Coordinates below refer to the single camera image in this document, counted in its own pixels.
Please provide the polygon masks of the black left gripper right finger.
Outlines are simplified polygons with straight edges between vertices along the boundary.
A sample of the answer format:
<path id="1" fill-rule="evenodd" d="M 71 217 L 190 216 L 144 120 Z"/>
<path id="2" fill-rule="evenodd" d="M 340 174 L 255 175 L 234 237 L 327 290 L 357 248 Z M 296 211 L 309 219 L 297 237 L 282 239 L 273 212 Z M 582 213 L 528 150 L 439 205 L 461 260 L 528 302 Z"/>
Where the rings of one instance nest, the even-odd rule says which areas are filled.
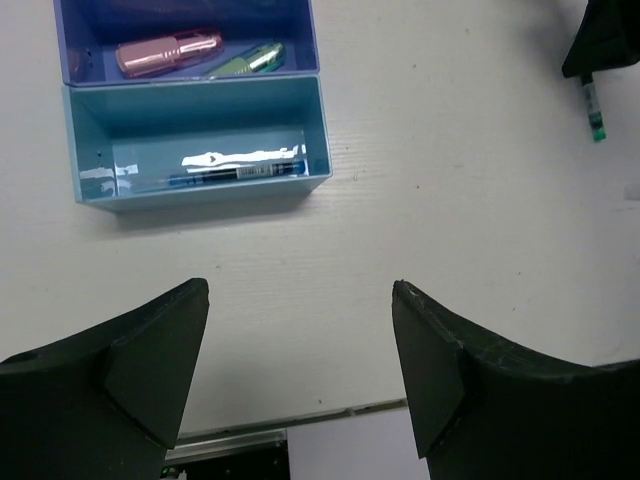
<path id="1" fill-rule="evenodd" d="M 639 364 L 519 345 L 413 284 L 392 322 L 418 456 L 434 479 L 635 479 Z"/>

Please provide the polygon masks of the purple ink pen refill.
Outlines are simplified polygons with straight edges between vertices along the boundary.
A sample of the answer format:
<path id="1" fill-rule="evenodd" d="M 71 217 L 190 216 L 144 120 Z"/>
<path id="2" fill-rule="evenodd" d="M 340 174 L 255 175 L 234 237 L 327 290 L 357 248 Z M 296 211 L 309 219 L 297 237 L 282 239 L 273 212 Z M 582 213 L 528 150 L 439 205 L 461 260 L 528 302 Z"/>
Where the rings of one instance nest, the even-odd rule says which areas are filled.
<path id="1" fill-rule="evenodd" d="M 628 184 L 624 188 L 624 199 L 627 201 L 640 201 L 640 184 Z"/>

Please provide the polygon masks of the green ink pen refill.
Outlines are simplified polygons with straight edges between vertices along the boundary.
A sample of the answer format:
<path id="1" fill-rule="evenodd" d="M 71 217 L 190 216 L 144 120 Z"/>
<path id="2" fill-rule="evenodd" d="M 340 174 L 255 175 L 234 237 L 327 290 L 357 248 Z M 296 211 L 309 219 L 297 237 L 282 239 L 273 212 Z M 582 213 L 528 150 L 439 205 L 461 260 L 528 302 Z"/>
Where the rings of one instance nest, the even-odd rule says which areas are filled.
<path id="1" fill-rule="evenodd" d="M 588 122 L 593 141 L 595 143 L 602 142 L 607 135 L 593 76 L 591 74 L 583 75 L 580 77 L 580 82 L 586 100 Z"/>

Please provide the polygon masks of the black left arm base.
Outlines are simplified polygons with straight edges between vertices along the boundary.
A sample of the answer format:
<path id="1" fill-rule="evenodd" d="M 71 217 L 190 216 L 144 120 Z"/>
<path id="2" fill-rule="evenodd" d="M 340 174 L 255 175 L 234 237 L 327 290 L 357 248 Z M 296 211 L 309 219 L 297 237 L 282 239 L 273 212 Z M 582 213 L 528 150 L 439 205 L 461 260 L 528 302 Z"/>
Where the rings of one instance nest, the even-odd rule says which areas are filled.
<path id="1" fill-rule="evenodd" d="M 161 479 L 290 479 L 286 430 L 222 431 L 185 438 L 166 454 Z"/>

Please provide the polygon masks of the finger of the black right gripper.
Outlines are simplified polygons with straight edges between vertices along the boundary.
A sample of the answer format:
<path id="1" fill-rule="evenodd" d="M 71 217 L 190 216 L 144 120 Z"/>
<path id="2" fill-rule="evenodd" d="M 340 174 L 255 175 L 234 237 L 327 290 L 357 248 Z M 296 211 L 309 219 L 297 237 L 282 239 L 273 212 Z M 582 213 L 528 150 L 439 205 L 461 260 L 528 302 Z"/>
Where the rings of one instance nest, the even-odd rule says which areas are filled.
<path id="1" fill-rule="evenodd" d="M 564 78 L 639 62 L 639 0 L 593 0 L 562 65 Z"/>

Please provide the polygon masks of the blue ink pen refill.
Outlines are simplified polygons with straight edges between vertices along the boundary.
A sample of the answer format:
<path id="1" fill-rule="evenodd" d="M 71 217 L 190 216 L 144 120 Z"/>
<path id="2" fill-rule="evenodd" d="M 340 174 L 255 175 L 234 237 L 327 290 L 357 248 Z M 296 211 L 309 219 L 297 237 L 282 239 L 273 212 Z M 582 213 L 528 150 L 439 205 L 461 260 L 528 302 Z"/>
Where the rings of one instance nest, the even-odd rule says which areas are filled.
<path id="1" fill-rule="evenodd" d="M 184 176 L 171 176 L 171 187 L 192 187 L 232 181 L 256 180 L 290 175 L 301 175 L 306 171 L 304 161 L 255 164 L 231 169 L 211 170 Z"/>

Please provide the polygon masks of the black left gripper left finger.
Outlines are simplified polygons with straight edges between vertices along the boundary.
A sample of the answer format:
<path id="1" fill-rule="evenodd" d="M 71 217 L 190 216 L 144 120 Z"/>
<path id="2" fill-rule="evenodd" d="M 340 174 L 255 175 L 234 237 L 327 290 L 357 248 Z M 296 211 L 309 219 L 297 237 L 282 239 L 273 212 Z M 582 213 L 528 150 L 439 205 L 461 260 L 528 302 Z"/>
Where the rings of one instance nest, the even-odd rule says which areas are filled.
<path id="1" fill-rule="evenodd" d="M 1 363 L 4 479 L 157 479 L 209 311 L 206 280 Z"/>

